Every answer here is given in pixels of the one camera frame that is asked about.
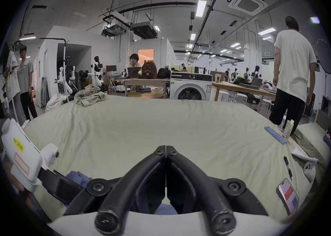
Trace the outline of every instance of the ceiling cassette air conditioner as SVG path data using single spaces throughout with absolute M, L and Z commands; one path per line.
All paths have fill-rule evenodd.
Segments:
M 240 10 L 251 16 L 257 14 L 267 6 L 268 4 L 264 0 L 231 0 L 229 3 L 230 8 Z

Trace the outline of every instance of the washing machine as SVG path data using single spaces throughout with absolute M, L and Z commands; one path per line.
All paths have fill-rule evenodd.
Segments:
M 172 71 L 170 99 L 209 101 L 212 80 L 213 76 L 208 74 Z

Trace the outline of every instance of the black bag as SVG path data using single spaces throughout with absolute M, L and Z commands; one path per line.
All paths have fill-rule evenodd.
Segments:
M 156 79 L 158 75 L 158 69 L 154 62 L 146 62 L 141 68 L 141 77 L 143 79 Z
M 160 68 L 158 71 L 158 79 L 170 79 L 171 71 L 167 68 Z

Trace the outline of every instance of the beige bedsheet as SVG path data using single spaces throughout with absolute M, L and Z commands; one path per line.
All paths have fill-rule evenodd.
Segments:
M 293 139 L 309 157 L 318 159 L 315 167 L 318 184 L 321 183 L 331 156 L 329 146 L 323 141 L 324 136 L 325 130 L 316 123 L 299 125 L 293 135 Z
M 242 104 L 107 96 L 89 107 L 65 104 L 31 121 L 25 132 L 39 149 L 48 143 L 59 147 L 52 169 L 92 178 L 121 177 L 159 145 L 172 145 L 208 176 L 243 180 L 269 215 L 283 221 L 287 213 L 276 194 L 289 179 L 283 156 L 299 205 L 311 184 L 304 162 L 290 154 L 297 144 L 281 145 L 264 126 L 276 128 Z M 64 206 L 43 187 L 35 195 L 52 220 L 63 214 Z

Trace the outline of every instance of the hair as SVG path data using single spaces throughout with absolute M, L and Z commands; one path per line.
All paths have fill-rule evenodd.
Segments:
M 27 46 L 23 46 L 20 50 L 19 50 L 19 53 L 21 53 L 22 51 L 27 51 Z
M 139 60 L 139 56 L 138 56 L 137 54 L 132 54 L 132 55 L 130 56 L 130 59 L 131 59 L 131 60 L 137 60 L 137 62 L 138 62 L 138 60 Z
M 297 20 L 291 16 L 287 16 L 285 18 L 285 23 L 286 23 L 286 26 L 290 29 L 294 29 L 294 30 L 297 30 L 297 31 L 300 31 L 299 29 L 299 24 L 297 22 Z

